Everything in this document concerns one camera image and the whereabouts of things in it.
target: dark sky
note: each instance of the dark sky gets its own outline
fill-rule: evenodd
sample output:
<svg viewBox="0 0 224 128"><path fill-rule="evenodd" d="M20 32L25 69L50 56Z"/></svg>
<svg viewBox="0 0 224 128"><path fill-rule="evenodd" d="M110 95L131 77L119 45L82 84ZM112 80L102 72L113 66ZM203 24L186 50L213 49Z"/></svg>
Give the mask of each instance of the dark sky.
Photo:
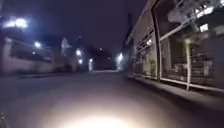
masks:
<svg viewBox="0 0 224 128"><path fill-rule="evenodd" d="M3 12L7 16L26 17L26 31L33 38L53 33L75 43L81 35L84 42L117 53L128 29L128 12L136 20L144 1L5 0Z"/></svg>

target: road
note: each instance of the road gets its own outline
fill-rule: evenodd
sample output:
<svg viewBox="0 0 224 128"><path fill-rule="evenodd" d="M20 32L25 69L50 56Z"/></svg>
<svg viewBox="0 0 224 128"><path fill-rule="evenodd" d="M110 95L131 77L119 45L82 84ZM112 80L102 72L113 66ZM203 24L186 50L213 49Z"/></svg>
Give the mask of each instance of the road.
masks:
<svg viewBox="0 0 224 128"><path fill-rule="evenodd" d="M109 128L224 126L221 114L119 73L0 81L1 110L9 128L101 128L101 121Z"/></svg>

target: street light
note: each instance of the street light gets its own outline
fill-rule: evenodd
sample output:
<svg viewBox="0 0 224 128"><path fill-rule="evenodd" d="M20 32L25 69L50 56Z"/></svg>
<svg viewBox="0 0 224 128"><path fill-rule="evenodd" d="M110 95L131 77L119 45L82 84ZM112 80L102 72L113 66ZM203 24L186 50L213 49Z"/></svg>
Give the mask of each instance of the street light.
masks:
<svg viewBox="0 0 224 128"><path fill-rule="evenodd" d="M79 59L79 64L82 64L83 63L83 60L82 59Z"/></svg>
<svg viewBox="0 0 224 128"><path fill-rule="evenodd" d="M82 52L78 49L78 50L76 50L76 55L77 56L81 56L82 55Z"/></svg>
<svg viewBox="0 0 224 128"><path fill-rule="evenodd" d="M92 63L92 62L93 62L93 59L92 59L92 58L91 58L91 59L89 59L89 62L90 62L90 63Z"/></svg>
<svg viewBox="0 0 224 128"><path fill-rule="evenodd" d="M40 44L39 42L35 42L35 43L34 43L34 46L35 46L36 48L41 48L41 44Z"/></svg>

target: wall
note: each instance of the wall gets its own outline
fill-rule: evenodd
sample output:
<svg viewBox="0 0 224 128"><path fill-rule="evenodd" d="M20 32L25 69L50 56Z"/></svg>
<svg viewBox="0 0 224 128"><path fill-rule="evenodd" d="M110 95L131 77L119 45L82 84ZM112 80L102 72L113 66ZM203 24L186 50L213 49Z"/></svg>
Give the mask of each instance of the wall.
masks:
<svg viewBox="0 0 224 128"><path fill-rule="evenodd" d="M52 63L36 62L10 57L13 42L5 42L2 47L2 73L10 74L15 72L50 72L53 70Z"/></svg>

